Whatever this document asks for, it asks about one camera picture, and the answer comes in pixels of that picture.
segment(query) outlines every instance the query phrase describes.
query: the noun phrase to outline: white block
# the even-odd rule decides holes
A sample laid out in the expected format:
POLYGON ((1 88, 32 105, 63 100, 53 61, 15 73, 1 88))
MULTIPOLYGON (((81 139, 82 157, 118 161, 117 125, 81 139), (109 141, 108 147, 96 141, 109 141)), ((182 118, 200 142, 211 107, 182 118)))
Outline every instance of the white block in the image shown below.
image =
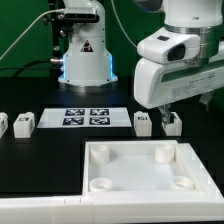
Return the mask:
POLYGON ((31 112, 20 114, 13 127, 15 138, 30 138, 35 127, 34 114, 31 112))
POLYGON ((177 113, 172 112, 174 115, 174 123, 172 124, 164 124, 162 122, 162 127, 167 136, 181 136, 182 134, 182 121, 177 115, 177 113))
POLYGON ((136 112, 134 114, 134 127, 137 137, 152 136, 152 121, 148 113, 136 112))
POLYGON ((5 113, 0 113, 0 138, 8 128, 8 116, 5 113))

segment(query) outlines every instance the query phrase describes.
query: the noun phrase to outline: black table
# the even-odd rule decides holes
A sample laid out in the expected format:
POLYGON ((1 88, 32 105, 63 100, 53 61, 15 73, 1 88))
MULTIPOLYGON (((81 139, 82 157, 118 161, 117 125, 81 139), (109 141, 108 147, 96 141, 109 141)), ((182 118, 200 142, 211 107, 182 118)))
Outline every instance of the black table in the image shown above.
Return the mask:
POLYGON ((59 89, 50 78, 1 78, 0 112, 9 116, 9 129, 0 139, 0 197, 41 197, 82 193, 86 141, 177 140, 190 143, 224 195, 223 117, 215 103, 209 111, 193 97, 174 103, 171 111, 183 121, 182 137, 166 137, 158 109, 146 110, 133 98, 133 78, 120 78, 116 89, 80 95, 59 89), (152 137, 137 138, 132 128, 35 129, 30 139, 15 139, 18 114, 33 112, 36 124, 45 108, 127 107, 133 114, 148 112, 152 137))

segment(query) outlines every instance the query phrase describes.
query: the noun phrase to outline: white plastic tray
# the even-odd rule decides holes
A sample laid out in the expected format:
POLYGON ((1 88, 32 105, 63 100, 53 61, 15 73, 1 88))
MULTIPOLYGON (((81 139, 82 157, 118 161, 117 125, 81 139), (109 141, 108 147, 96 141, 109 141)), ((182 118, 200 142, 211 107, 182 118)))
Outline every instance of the white plastic tray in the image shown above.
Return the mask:
POLYGON ((0 199, 0 223, 224 220, 224 198, 189 144, 87 142, 83 181, 79 196, 0 199))
POLYGON ((96 223, 224 220, 214 181, 176 141, 88 142, 82 200, 97 205, 96 223))

